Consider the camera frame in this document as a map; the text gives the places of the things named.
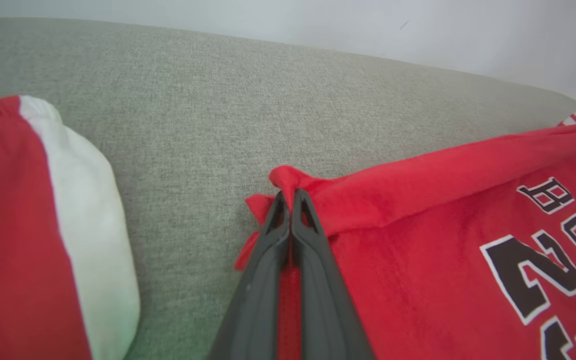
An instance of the gray couch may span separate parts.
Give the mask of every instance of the gray couch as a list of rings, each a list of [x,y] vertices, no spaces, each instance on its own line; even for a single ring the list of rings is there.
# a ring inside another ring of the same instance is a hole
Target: gray couch
[[[112,164],[141,295],[127,358],[201,359],[269,171],[318,177],[556,125],[566,96],[458,71],[119,23],[0,18],[0,97],[55,105]]]

